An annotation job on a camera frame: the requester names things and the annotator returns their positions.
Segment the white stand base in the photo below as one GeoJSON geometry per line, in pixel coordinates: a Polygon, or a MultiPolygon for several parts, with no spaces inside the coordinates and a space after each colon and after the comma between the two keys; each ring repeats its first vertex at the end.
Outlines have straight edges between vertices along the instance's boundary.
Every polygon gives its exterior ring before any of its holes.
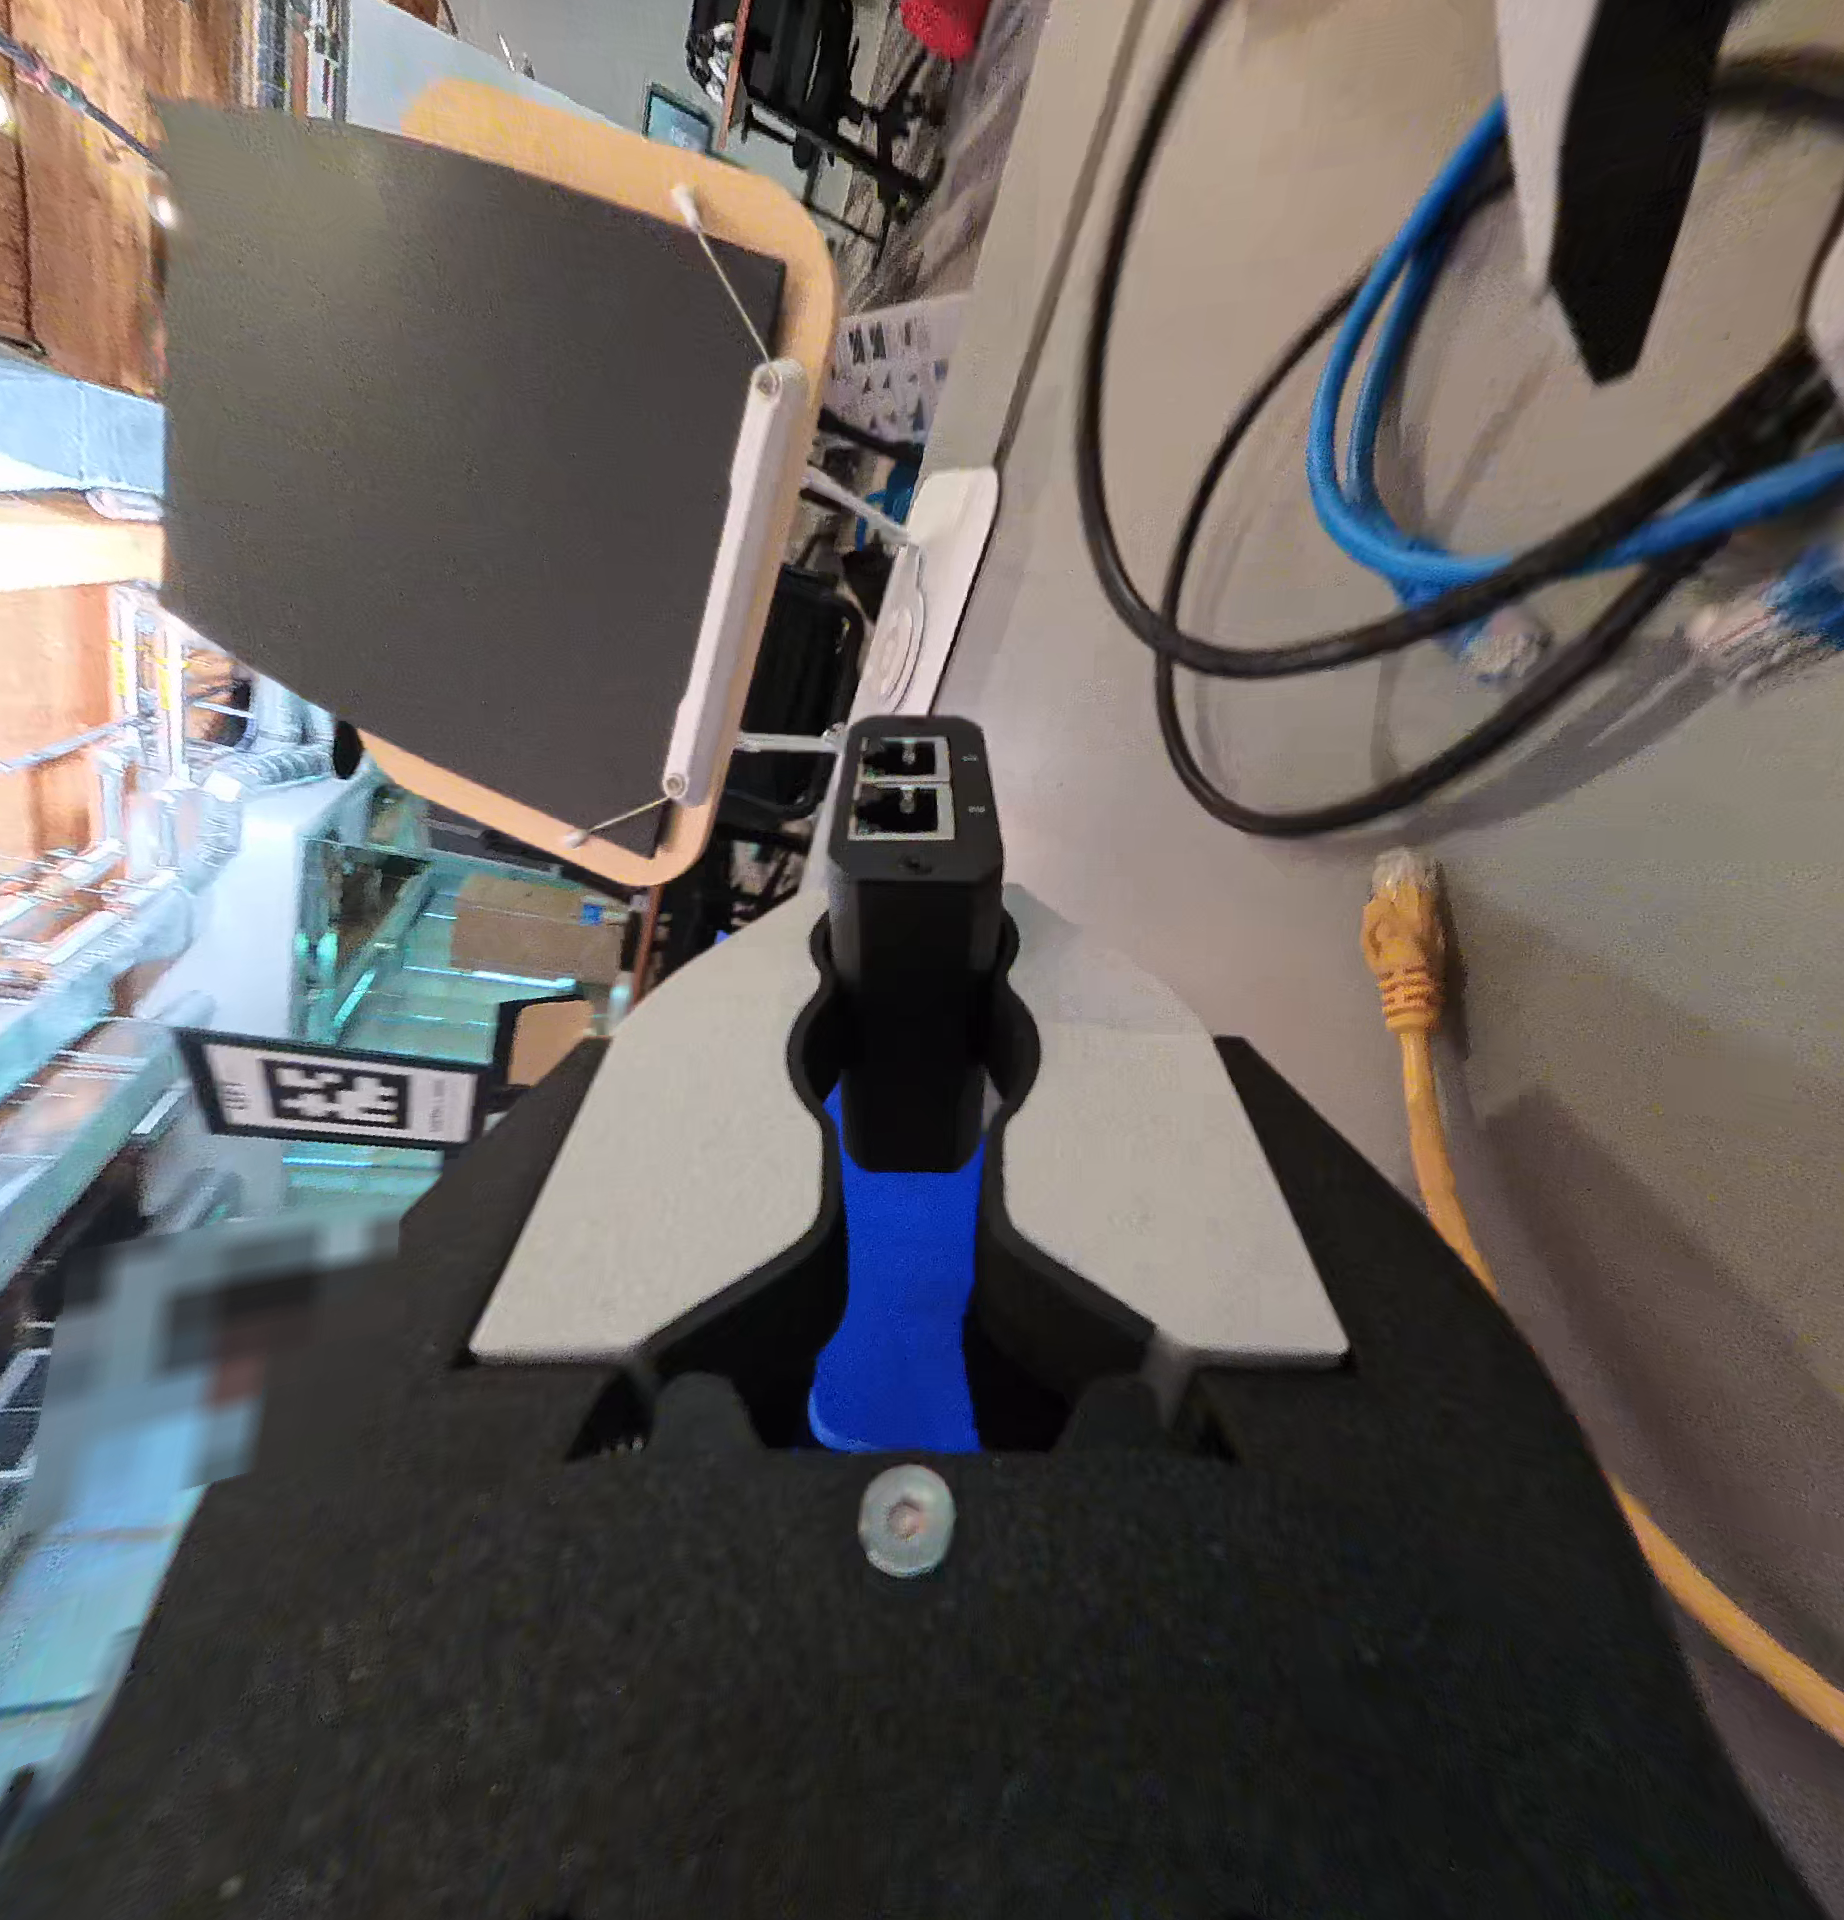
{"type": "Polygon", "coordinates": [[[1001,463],[949,463],[916,487],[853,720],[939,711],[993,521],[1001,463]]]}

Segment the black white printed tag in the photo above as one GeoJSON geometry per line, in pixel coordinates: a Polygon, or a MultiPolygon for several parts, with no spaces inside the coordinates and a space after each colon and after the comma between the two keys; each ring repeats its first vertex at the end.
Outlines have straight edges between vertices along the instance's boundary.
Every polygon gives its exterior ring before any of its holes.
{"type": "Polygon", "coordinates": [[[459,1150],[495,1073],[402,1049],[173,1025],[212,1136],[459,1150]]]}

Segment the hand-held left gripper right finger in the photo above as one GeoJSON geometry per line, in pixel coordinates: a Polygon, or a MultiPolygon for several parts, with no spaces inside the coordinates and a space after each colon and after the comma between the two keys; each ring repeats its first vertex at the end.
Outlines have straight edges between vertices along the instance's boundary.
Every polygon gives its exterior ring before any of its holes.
{"type": "Polygon", "coordinates": [[[1037,1037],[1001,1147],[1002,1223],[1147,1320],[1147,1374],[1339,1366],[1347,1321],[1212,1036],[1028,885],[1002,916],[1037,1037]]]}

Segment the white printed paper sheet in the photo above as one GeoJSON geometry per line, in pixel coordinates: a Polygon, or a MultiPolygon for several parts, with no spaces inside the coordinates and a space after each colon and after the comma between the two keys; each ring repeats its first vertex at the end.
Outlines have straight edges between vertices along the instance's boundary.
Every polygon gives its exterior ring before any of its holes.
{"type": "Polygon", "coordinates": [[[883,440],[926,440],[965,327],[965,287],[853,310],[824,410],[883,440]]]}

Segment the black ethernet adapter box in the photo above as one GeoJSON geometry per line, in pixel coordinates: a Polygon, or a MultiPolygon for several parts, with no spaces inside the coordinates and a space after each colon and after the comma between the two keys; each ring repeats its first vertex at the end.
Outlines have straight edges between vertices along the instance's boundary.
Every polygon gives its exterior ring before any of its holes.
{"type": "Polygon", "coordinates": [[[827,822],[841,1128],[861,1169],[960,1169],[981,1140],[1002,828],[965,715],[861,715],[827,822]]]}

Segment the black office chair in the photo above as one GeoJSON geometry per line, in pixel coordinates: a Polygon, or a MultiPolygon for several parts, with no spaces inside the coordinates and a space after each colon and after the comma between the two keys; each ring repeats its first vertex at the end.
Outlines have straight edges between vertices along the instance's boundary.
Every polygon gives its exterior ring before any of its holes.
{"type": "Polygon", "coordinates": [[[771,143],[789,154],[804,205],[824,171],[853,171],[903,223],[939,193],[939,171],[903,164],[909,131],[942,131],[929,97],[939,59],[903,26],[903,67],[883,97],[855,88],[853,0],[691,0],[686,75],[713,99],[713,143],[771,143]]]}

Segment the blue storage bin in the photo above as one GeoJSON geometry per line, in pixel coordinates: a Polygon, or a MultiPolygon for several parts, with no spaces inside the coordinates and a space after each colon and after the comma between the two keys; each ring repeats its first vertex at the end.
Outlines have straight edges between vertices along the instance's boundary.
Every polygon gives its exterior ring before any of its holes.
{"type": "Polygon", "coordinates": [[[841,1161],[846,1320],[814,1366],[827,1456],[975,1456],[965,1304],[975,1289],[981,1147],[960,1169],[841,1161]]]}

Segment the silver ceiling duct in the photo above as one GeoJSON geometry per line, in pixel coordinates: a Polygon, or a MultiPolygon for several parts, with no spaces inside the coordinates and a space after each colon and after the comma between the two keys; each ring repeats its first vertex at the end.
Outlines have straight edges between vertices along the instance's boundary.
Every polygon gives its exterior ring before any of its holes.
{"type": "Polygon", "coordinates": [[[0,345],[0,495],[167,495],[167,410],[0,345]]]}

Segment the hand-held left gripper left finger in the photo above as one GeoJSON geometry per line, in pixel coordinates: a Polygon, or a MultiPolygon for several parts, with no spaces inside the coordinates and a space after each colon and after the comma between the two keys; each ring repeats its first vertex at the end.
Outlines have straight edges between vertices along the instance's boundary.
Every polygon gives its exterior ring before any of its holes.
{"type": "Polygon", "coordinates": [[[797,898],[616,1021],[469,1359],[814,1366],[846,1320],[818,925],[797,898]]]}

